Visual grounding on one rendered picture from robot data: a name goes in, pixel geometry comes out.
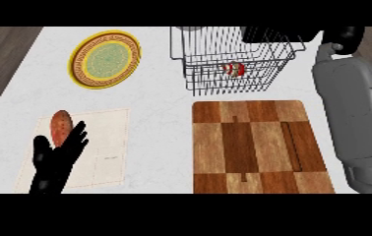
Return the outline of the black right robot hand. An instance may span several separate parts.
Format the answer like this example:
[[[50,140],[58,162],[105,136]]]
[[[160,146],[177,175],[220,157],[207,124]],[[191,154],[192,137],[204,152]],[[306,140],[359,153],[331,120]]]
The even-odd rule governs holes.
[[[322,43],[329,43],[338,55],[353,54],[357,50],[365,27],[331,27],[325,29]]]

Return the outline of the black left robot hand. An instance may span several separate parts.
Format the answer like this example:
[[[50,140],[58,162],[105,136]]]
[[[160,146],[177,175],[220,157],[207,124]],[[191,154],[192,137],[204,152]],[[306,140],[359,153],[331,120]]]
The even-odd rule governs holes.
[[[62,193],[74,163],[89,144],[84,129],[86,123],[80,121],[62,145],[56,148],[50,147],[46,136],[36,136],[33,163],[37,173],[30,189],[31,195],[58,195]]]

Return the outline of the red and white cupcake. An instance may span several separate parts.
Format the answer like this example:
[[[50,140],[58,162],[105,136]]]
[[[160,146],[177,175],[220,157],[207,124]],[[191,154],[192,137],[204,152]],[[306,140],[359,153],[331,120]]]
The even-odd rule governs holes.
[[[233,78],[244,75],[245,68],[242,63],[230,62],[223,66],[223,69]]]

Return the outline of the brown wooden cutting board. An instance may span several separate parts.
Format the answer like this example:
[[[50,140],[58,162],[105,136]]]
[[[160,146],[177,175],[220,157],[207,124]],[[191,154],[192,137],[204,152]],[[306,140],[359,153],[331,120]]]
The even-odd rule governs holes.
[[[334,192],[301,101],[199,101],[192,128],[197,194]]]

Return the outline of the beige stitched placemat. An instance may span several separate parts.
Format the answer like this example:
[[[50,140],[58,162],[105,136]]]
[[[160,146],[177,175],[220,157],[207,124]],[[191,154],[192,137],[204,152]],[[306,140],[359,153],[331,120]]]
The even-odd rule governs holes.
[[[84,121],[89,144],[73,166],[64,190],[93,189],[124,184],[130,109],[75,113]]]

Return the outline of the brown oval potato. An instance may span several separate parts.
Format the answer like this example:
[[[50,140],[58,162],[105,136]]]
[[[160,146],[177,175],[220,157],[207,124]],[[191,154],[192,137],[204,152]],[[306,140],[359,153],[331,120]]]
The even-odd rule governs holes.
[[[50,118],[49,128],[53,145],[61,147],[73,130],[73,119],[65,110],[55,112]]]

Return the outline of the black appliance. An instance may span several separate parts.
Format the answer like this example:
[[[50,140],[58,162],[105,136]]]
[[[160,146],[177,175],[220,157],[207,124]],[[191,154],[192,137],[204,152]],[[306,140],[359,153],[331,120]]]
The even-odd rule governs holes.
[[[241,39],[245,43],[310,42],[319,34],[313,27],[241,27]]]

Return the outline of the yellow patterned plate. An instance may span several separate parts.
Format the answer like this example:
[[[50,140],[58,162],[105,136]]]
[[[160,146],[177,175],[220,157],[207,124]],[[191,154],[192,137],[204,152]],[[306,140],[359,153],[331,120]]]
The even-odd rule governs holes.
[[[132,75],[140,57],[140,42],[129,32],[101,31],[81,41],[70,55],[70,78],[87,89],[109,88]]]

